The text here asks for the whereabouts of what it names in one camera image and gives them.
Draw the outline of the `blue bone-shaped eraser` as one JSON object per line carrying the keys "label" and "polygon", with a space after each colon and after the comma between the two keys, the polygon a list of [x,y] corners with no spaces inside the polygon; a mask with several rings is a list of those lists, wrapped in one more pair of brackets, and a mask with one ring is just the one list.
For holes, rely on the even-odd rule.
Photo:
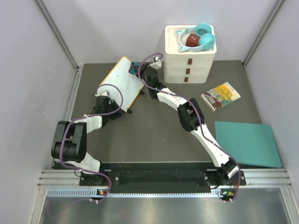
{"label": "blue bone-shaped eraser", "polygon": [[139,63],[138,62],[132,62],[130,64],[130,68],[128,70],[128,72],[132,75],[136,75],[138,72],[138,68],[139,68]]}

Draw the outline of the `orange-framed whiteboard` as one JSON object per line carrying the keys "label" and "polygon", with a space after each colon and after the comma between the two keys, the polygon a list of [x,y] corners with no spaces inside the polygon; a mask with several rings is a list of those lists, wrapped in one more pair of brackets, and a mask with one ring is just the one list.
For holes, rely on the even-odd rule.
{"label": "orange-framed whiteboard", "polygon": [[109,91],[110,98],[115,100],[123,110],[131,107],[140,90],[144,87],[139,78],[128,72],[130,64],[131,61],[123,56],[100,83],[100,87],[96,91],[96,93]]}

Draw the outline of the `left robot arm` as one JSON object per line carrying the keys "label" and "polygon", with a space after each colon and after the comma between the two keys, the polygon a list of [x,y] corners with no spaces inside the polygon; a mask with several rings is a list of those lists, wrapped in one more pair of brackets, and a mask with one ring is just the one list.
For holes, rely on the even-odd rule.
{"label": "left robot arm", "polygon": [[121,109],[109,96],[98,96],[92,113],[58,122],[51,147],[52,158],[73,169],[82,186],[108,185],[102,163],[87,152],[87,135],[131,112],[130,109]]}

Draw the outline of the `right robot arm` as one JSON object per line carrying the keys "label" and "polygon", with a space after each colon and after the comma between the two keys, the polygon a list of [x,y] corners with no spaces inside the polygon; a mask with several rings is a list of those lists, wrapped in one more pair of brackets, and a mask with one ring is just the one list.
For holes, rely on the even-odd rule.
{"label": "right robot arm", "polygon": [[195,136],[212,158],[219,171],[219,181],[228,185],[235,179],[235,175],[238,175],[235,183],[235,187],[238,188],[241,180],[240,166],[212,137],[197,101],[194,98],[187,99],[170,91],[159,81],[157,70],[150,66],[140,65],[137,69],[137,76],[149,89],[149,94],[153,99],[167,104],[178,112],[183,129]]}

